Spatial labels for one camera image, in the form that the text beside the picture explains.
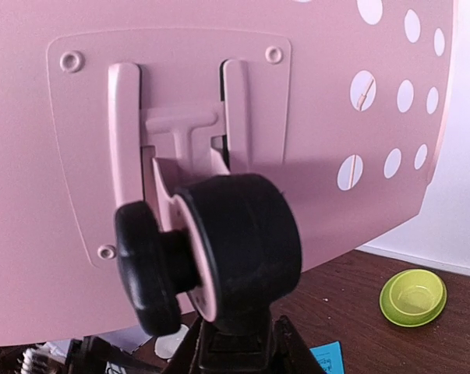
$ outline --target small green dish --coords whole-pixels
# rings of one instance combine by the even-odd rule
[[[430,301],[428,306],[416,312],[410,308],[403,311],[402,302],[394,305],[393,300],[395,301],[397,296],[402,294],[402,287],[409,289],[413,285],[417,285],[417,283],[420,283],[418,286],[430,287],[432,290],[431,294],[434,295],[436,300]],[[387,281],[380,292],[380,310],[383,315],[395,325],[402,327],[418,327],[432,322],[441,314],[446,301],[447,291],[444,282],[436,274],[428,270],[414,269],[398,273]]]

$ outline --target black stand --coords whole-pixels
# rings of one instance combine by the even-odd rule
[[[198,318],[163,374],[325,374],[287,316],[268,332],[274,352],[269,365],[261,365],[267,347],[251,341],[261,342],[266,331],[255,340],[229,337]]]

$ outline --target white wall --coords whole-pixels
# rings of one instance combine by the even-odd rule
[[[455,51],[447,131],[422,211],[363,248],[470,274],[470,0],[459,2]]]

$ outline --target black knob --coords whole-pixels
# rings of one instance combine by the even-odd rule
[[[118,269],[141,327],[154,336],[177,332],[181,310],[176,295],[199,282],[187,233],[159,232],[144,201],[119,208],[115,230]]]
[[[218,175],[175,193],[201,236],[217,292],[218,328],[233,332],[229,326],[239,316],[258,314],[294,290],[302,268],[299,230],[270,180]]]

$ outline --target pink plastic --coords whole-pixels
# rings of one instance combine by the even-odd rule
[[[415,43],[404,30],[409,9],[421,24]],[[164,193],[225,172],[211,137],[228,134],[231,172],[261,173],[284,193],[305,269],[415,216],[442,141],[454,17],[451,0],[383,2],[374,26],[356,2],[1,2],[0,345],[135,324],[115,261],[97,249],[115,244],[121,203],[144,194],[164,214],[154,163]],[[79,71],[61,69],[67,51],[83,56]],[[349,92],[362,70],[373,74],[376,97],[357,111]],[[401,113],[396,96],[405,79],[415,96]],[[439,104],[429,115],[433,86]],[[173,134],[193,117],[210,124]],[[138,139],[141,147],[132,146]],[[428,158],[416,170],[422,144]],[[386,179],[394,148],[401,165]],[[354,154],[361,178],[342,191],[337,174]]]

